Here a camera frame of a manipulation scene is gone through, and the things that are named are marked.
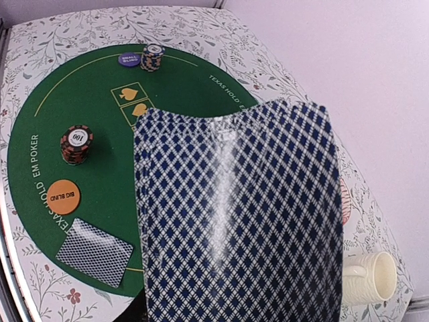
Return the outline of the white chip stack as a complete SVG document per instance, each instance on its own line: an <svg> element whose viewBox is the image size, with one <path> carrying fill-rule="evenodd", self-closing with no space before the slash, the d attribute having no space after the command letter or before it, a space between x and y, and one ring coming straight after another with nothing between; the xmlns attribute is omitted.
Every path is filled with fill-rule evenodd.
<svg viewBox="0 0 429 322"><path fill-rule="evenodd" d="M154 72L161 66L165 48L158 44L146 44L143 46L140 67L148 72Z"/></svg>

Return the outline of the blue round blind button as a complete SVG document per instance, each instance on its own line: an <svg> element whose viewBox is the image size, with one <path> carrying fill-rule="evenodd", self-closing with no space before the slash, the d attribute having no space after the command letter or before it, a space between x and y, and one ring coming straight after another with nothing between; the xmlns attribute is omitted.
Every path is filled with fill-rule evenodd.
<svg viewBox="0 0 429 322"><path fill-rule="evenodd" d="M141 56L133 52L126 52L118 57L118 63L121 66L126 66L129 68L138 66L140 64L140 60Z"/></svg>

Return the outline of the red chip stack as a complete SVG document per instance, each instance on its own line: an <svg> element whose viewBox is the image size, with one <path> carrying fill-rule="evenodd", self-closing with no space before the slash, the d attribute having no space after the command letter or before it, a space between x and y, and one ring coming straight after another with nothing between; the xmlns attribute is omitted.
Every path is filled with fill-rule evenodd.
<svg viewBox="0 0 429 322"><path fill-rule="evenodd" d="M60 139L63 160L71 165L82 164L88 157L94 135L86 125L69 127Z"/></svg>

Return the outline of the blue patterned dealt card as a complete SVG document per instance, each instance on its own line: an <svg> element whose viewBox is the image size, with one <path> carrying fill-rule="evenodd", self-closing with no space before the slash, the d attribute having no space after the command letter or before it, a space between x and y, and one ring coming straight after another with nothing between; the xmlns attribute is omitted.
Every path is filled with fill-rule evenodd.
<svg viewBox="0 0 429 322"><path fill-rule="evenodd" d="M56 259L110 287L121 284L133 246L76 218Z"/></svg>

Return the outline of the orange round blind button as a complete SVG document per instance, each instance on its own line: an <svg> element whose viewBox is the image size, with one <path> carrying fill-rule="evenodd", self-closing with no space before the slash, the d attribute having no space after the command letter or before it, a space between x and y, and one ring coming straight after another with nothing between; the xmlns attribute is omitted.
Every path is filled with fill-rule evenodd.
<svg viewBox="0 0 429 322"><path fill-rule="evenodd" d="M69 215L80 204L80 190L71 180L57 180L48 189L49 208L58 215Z"/></svg>

